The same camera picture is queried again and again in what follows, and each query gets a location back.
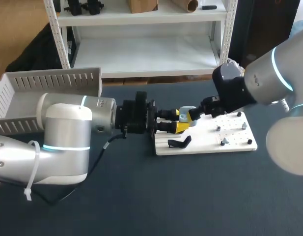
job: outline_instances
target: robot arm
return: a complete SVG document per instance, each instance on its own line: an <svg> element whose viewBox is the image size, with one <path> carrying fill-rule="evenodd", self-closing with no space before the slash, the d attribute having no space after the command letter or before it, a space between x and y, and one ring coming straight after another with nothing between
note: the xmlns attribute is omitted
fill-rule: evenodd
<svg viewBox="0 0 303 236"><path fill-rule="evenodd" d="M189 120L200 114L213 117L246 105L269 105L288 95L295 97L289 117L274 124L266 137L270 157L282 169L303 175L303 31L251 63L243 77L232 64L213 73L218 96L205 98L189 111Z"/></svg>
<svg viewBox="0 0 303 236"><path fill-rule="evenodd" d="M230 63L213 72L218 96L205 98L190 119L200 114L213 117L230 113L246 105L269 105L287 95L295 96L293 109L303 106L303 31L278 45L251 63L243 77Z"/></svg>

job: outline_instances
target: white cable tie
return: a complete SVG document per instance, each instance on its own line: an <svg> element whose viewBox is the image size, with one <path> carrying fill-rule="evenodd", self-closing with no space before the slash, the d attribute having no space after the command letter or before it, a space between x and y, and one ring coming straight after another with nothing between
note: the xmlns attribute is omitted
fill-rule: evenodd
<svg viewBox="0 0 303 236"><path fill-rule="evenodd" d="M107 147L109 146L109 142L106 142L106 144L104 144L103 149L107 149Z"/></svg>
<svg viewBox="0 0 303 236"><path fill-rule="evenodd" d="M40 145L37 141L33 141L31 140L29 143L29 145L34 144L35 146L35 158L34 158L34 165L32 168L32 172L28 181L28 185L25 188L24 194L27 197L27 201L32 201L31 199L31 187L35 178L35 175L37 174L37 170L39 167L39 159L40 159Z"/></svg>
<svg viewBox="0 0 303 236"><path fill-rule="evenodd" d="M285 99L281 100L281 104L282 104L285 112L289 112L290 108L289 108L289 105L288 105L288 103Z"/></svg>

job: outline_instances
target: white basket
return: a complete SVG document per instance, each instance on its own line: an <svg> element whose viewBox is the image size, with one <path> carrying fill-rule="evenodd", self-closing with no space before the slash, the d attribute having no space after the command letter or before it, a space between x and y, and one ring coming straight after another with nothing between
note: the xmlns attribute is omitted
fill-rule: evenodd
<svg viewBox="0 0 303 236"><path fill-rule="evenodd" d="M46 92L99 96L101 69L59 69L4 73L0 80L0 135L42 131L36 106Z"/></svg>

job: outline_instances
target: wooden floor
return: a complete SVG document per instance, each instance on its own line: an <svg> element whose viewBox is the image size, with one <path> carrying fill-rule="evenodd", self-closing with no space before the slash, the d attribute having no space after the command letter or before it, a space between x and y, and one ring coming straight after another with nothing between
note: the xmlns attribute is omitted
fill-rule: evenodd
<svg viewBox="0 0 303 236"><path fill-rule="evenodd" d="M0 77L47 23L43 0L0 0Z"/></svg>

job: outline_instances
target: black cable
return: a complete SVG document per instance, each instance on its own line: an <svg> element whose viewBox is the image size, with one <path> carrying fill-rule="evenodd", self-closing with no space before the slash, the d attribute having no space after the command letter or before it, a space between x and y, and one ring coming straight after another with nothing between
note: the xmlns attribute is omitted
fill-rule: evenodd
<svg viewBox="0 0 303 236"><path fill-rule="evenodd" d="M41 200L43 200L46 204L50 205L50 206L54 206L56 204L58 204L59 202L61 202L62 200L66 199L68 196L70 196L72 193L74 193L78 187L80 187L83 183L85 183L85 181L87 179L89 179L90 175L93 173L93 171L96 169L98 163L100 162L102 156L103 156L103 153L105 152L105 150L107 149L108 145L113 142L114 140L116 139L126 139L126 130L124 133L122 134L117 134L113 137L111 137L107 142L106 144L103 146L103 148L101 149L100 151L100 154L98 155L97 159L95 160L95 162L93 163L90 171L88 172L87 174L87 177L86 179L83 181L83 182L80 182L78 183L73 190L70 190L68 193L65 193L63 196L53 200L53 201L50 201L49 199L47 199L43 194L41 194L39 191L37 190L34 190L34 189L31 189L31 193L38 196ZM6 184L9 184L9 185L12 185L12 186L17 186L17 187L21 187L21 188L26 188L26 186L22 185L21 183L19 182L15 182L15 181L8 181L8 180L4 180L4 181L0 181L1 183L6 183Z"/></svg>

